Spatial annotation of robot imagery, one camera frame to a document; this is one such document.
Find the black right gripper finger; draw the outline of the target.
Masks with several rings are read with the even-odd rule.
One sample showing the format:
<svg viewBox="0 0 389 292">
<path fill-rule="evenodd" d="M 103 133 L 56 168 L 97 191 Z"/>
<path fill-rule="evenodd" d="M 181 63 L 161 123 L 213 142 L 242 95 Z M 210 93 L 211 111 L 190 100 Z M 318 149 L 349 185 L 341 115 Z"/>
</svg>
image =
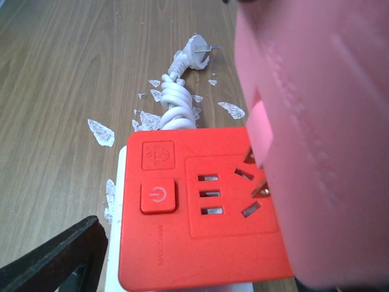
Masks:
<svg viewBox="0 0 389 292">
<path fill-rule="evenodd" d="M 1 291 L 96 291 L 108 247 L 104 227 L 88 216 L 1 268 Z"/>
</svg>

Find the red cube socket adapter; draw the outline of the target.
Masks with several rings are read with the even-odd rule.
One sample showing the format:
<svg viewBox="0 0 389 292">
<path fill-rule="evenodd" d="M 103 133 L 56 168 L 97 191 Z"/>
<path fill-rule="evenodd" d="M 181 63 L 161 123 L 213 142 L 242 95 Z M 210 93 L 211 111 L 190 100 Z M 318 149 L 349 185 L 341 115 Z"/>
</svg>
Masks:
<svg viewBox="0 0 389 292">
<path fill-rule="evenodd" d="M 139 131 L 127 141 L 119 282 L 128 291 L 292 276 L 274 205 L 252 191 L 244 127 Z"/>
</svg>

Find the pink plug adapter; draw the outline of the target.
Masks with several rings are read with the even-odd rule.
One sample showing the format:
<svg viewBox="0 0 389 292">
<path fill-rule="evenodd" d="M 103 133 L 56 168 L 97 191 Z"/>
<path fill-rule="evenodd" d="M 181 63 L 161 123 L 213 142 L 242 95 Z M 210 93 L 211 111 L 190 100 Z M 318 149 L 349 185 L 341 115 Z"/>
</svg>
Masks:
<svg viewBox="0 0 389 292">
<path fill-rule="evenodd" d="M 239 1 L 253 155 L 294 276 L 388 283 L 388 2 Z"/>
</svg>

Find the white power strip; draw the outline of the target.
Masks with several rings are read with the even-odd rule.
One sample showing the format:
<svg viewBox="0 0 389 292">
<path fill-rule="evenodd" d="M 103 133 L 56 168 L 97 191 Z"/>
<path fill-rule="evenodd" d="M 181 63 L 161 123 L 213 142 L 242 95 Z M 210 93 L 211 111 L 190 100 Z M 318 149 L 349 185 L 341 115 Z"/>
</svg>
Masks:
<svg viewBox="0 0 389 292">
<path fill-rule="evenodd" d="M 120 237 L 122 228 L 122 210 L 123 210 L 123 193 L 125 181 L 125 164 L 126 164 L 127 146 L 122 147 L 119 151 L 115 198 L 111 214 L 111 232 L 108 247 L 108 263 L 106 270 L 105 291 L 126 291 L 119 282 L 119 252 Z M 234 283 L 230 285 L 195 287 L 187 289 L 178 289 L 171 291 L 254 291 L 253 283 Z"/>
</svg>

